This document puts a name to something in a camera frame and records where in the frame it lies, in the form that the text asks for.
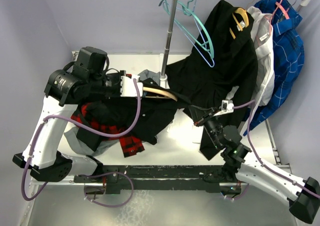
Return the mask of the beige plastic hanger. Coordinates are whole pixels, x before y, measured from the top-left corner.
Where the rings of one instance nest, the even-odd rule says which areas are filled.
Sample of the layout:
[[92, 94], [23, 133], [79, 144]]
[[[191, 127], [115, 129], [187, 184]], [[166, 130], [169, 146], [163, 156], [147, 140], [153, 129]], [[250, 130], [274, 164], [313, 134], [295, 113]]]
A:
[[162, 96], [162, 98], [172, 99], [176, 102], [178, 101], [178, 98], [174, 94], [172, 94], [168, 91], [165, 91], [162, 89], [157, 89], [157, 88], [146, 87], [146, 86], [144, 86], [142, 89], [144, 92], [157, 94], [157, 95]]

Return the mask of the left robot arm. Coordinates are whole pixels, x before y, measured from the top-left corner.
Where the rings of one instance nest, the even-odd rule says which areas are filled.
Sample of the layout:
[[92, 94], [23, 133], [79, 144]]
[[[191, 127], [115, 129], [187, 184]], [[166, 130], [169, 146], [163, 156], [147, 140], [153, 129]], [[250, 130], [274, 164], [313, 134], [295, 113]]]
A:
[[70, 156], [59, 152], [68, 120], [78, 106], [119, 96], [107, 85], [108, 54], [98, 48], [80, 49], [76, 61], [54, 71], [44, 89], [42, 112], [27, 148], [12, 161], [26, 168], [39, 182], [60, 182], [67, 176], [85, 175], [91, 182], [103, 177], [102, 163], [91, 156]]

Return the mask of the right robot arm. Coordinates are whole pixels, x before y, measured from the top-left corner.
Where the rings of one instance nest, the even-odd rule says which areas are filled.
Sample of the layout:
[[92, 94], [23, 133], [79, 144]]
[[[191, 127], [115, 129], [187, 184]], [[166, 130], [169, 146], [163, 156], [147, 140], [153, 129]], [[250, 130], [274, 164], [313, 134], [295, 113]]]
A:
[[213, 144], [212, 153], [220, 153], [224, 160], [222, 176], [228, 182], [252, 185], [288, 206], [290, 213], [306, 224], [312, 224], [320, 208], [320, 184], [284, 171], [261, 158], [253, 144], [244, 145], [236, 126], [222, 125], [220, 116], [253, 104], [251, 100], [235, 106], [223, 100], [220, 107], [201, 108], [190, 105], [188, 110], [196, 127], [203, 127]]

